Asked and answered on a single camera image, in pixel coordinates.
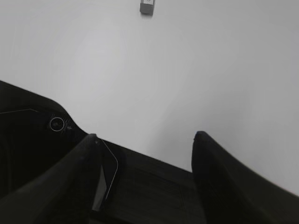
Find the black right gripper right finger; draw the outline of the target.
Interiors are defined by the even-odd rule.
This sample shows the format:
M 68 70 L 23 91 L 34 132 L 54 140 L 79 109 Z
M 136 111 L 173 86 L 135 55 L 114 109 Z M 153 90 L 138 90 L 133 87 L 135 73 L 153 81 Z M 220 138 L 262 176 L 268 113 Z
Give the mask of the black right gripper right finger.
M 297 224 L 299 197 L 266 180 L 209 134 L 196 132 L 192 174 L 208 224 Z

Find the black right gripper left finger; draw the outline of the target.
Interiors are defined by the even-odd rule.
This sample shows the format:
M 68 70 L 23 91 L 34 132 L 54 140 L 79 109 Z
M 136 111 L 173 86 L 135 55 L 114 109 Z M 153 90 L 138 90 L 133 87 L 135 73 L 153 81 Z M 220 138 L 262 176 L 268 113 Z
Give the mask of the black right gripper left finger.
M 2 224 L 88 224 L 102 150 L 89 134 L 44 174 L 0 201 Z

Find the black robot base panel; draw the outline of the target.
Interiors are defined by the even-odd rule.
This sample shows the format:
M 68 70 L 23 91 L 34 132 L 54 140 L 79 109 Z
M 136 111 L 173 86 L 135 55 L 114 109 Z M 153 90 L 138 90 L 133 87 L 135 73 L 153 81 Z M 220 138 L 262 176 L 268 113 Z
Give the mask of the black robot base panel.
M 57 102 L 0 83 L 0 199 L 89 135 Z M 98 137 L 101 174 L 89 224 L 203 224 L 192 175 Z

